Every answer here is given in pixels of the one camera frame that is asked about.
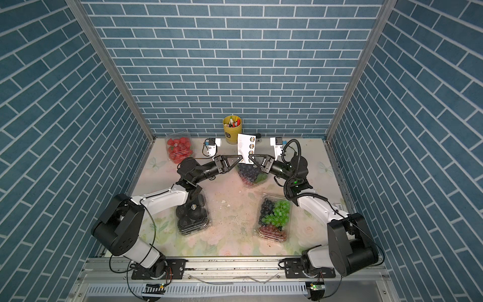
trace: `grape cluster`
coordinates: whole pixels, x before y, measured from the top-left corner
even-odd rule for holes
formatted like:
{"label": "grape cluster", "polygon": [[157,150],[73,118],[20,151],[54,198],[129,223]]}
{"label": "grape cluster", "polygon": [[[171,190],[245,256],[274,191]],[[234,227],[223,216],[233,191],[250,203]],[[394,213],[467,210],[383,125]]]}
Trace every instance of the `grape cluster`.
{"label": "grape cluster", "polygon": [[265,220],[265,216],[269,216],[270,214],[273,214],[273,209],[275,208],[275,204],[271,202],[269,199],[265,199],[262,204],[262,208],[260,210],[260,218],[258,220],[258,223],[260,225],[268,225],[270,223],[265,223],[263,220]]}
{"label": "grape cluster", "polygon": [[290,205],[288,201],[277,201],[272,209],[273,213],[265,214],[262,218],[264,224],[273,224],[276,227],[284,227],[288,223]]}
{"label": "grape cluster", "polygon": [[253,186],[267,179],[267,174],[263,173],[259,168],[254,168],[253,165],[239,163],[237,165],[238,175],[241,180],[248,186]]}
{"label": "grape cluster", "polygon": [[258,228],[258,234],[263,238],[268,238],[283,242],[287,240],[287,232],[281,230],[282,227],[275,227],[273,224],[261,226]]}

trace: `metal frame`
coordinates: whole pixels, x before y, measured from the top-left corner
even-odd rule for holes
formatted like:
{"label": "metal frame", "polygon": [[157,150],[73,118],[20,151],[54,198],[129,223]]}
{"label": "metal frame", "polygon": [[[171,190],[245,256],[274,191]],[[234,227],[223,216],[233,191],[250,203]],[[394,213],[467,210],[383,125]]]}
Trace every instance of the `metal frame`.
{"label": "metal frame", "polygon": [[[246,285],[251,278],[261,282],[272,278],[271,285],[294,285],[299,282],[314,281],[316,278],[305,276],[299,279],[286,279],[283,269],[278,266],[278,262],[283,256],[261,256],[261,257],[184,257],[188,260],[185,267],[183,279],[173,280],[173,284],[192,286],[198,279],[205,282],[230,282],[235,285]],[[112,267],[114,270],[125,270],[129,260],[125,258],[114,258]],[[327,279],[329,282],[338,282],[340,275],[336,273],[335,278]],[[384,302],[397,302],[398,298],[392,287],[387,270],[384,266],[368,267],[351,274],[344,280],[352,281],[376,281],[376,285]],[[146,280],[130,280],[131,288],[139,288]],[[113,273],[109,269],[108,258],[88,258],[76,284],[67,301],[81,302],[87,296],[91,287],[124,288],[126,286],[126,275]],[[125,296],[126,291],[120,292],[119,296]]]}
{"label": "metal frame", "polygon": [[374,28],[370,31],[370,35],[367,39],[366,45],[362,50],[362,54],[357,61],[357,65],[354,68],[354,73],[347,85],[347,88],[342,95],[341,102],[337,106],[337,110],[334,114],[334,118],[332,119],[332,123],[327,130],[326,141],[330,142],[332,136],[334,136],[335,130],[341,121],[342,115],[345,112],[345,109],[349,105],[352,95],[354,94],[355,87],[359,83],[359,80],[362,76],[362,72],[366,68],[367,62],[369,62],[370,56],[376,47],[376,43],[383,32],[384,26],[391,15],[392,9],[396,4],[397,0],[385,0],[384,4],[379,11],[377,16],[376,22],[374,23]]}
{"label": "metal frame", "polygon": [[352,198],[351,192],[349,191],[347,183],[345,182],[344,175],[342,174],[341,167],[339,165],[339,161],[335,156],[334,148],[332,147],[332,144],[330,142],[324,142],[324,146],[326,147],[332,171],[334,172],[334,176],[337,180],[337,183],[339,184],[339,189],[341,190],[345,205],[347,206],[347,211],[349,213],[356,213],[357,209],[355,207],[354,199]]}
{"label": "metal frame", "polygon": [[149,127],[146,119],[144,118],[141,111],[139,110],[139,107],[136,104],[136,101],[134,100],[128,86],[126,85],[126,83],[124,82],[124,79],[119,73],[119,70],[117,70],[115,63],[111,58],[111,55],[109,55],[109,52],[107,51],[107,48],[104,45],[104,42],[102,42],[102,39],[100,38],[99,33],[94,27],[94,24],[92,23],[91,19],[87,15],[87,12],[85,11],[84,6],[81,4],[80,0],[66,0],[66,3],[71,9],[75,18],[77,19],[77,22],[79,22],[79,25],[81,26],[85,35],[91,42],[92,47],[94,48],[100,60],[104,64],[104,67],[106,68],[107,72],[113,79],[114,83],[116,84],[116,87],[119,89],[122,96],[124,97],[124,100],[128,104],[129,108],[131,108],[131,111],[136,117],[136,120],[140,124],[142,130],[148,137],[149,141],[151,143],[154,142],[155,136],[151,131],[151,128]]}

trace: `black fruit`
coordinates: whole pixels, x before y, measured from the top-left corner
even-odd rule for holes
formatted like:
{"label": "black fruit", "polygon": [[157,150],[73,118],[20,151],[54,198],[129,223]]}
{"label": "black fruit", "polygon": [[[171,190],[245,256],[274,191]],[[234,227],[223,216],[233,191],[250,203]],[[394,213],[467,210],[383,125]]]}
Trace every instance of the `black fruit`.
{"label": "black fruit", "polygon": [[190,224],[191,220],[188,217],[180,217],[180,220],[178,221],[178,227],[180,229],[184,229]]}
{"label": "black fruit", "polygon": [[203,217],[203,214],[203,209],[201,207],[197,207],[194,210],[190,208],[188,210],[188,217],[192,220],[198,220],[199,218]]}
{"label": "black fruit", "polygon": [[178,218],[186,216],[186,207],[184,205],[178,205],[176,208],[176,216],[178,216]]}

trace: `blue brick wallpaper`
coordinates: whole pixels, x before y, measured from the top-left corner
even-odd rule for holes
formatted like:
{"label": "blue brick wallpaper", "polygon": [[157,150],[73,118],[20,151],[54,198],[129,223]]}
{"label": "blue brick wallpaper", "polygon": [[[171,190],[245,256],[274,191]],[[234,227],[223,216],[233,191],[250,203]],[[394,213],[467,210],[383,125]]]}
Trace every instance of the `blue brick wallpaper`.
{"label": "blue brick wallpaper", "polygon": [[332,141],[402,301],[483,301],[482,16],[399,0]]}
{"label": "blue brick wallpaper", "polygon": [[147,140],[64,0],[0,0],[0,301],[65,299]]}
{"label": "blue brick wallpaper", "polygon": [[383,0],[87,1],[157,136],[324,136]]}

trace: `floral tablecloth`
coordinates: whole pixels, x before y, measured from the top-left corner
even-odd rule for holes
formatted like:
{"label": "floral tablecloth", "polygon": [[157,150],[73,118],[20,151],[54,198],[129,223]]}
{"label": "floral tablecloth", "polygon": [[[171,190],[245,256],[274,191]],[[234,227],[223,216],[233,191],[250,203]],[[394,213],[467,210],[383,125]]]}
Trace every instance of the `floral tablecloth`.
{"label": "floral tablecloth", "polygon": [[[344,204],[339,186],[321,139],[299,139],[302,155],[309,163],[309,183],[333,203]],[[201,157],[204,139],[193,139],[195,156]],[[273,154],[269,139],[256,143],[257,154]],[[218,154],[236,154],[236,146],[222,139]],[[141,195],[170,187],[179,179],[176,164],[167,160],[164,139],[157,139],[141,173],[133,195]],[[327,229],[307,211],[292,206],[287,241],[280,243],[259,237],[254,232],[264,194],[283,196],[273,177],[253,188],[247,188],[235,170],[218,175],[213,181],[199,183],[203,187],[209,209],[210,225],[183,236],[177,231],[175,207],[153,215],[156,226],[145,215],[140,237],[152,242],[156,227],[155,247],[166,256],[261,256],[300,255],[308,247],[327,244]]]}

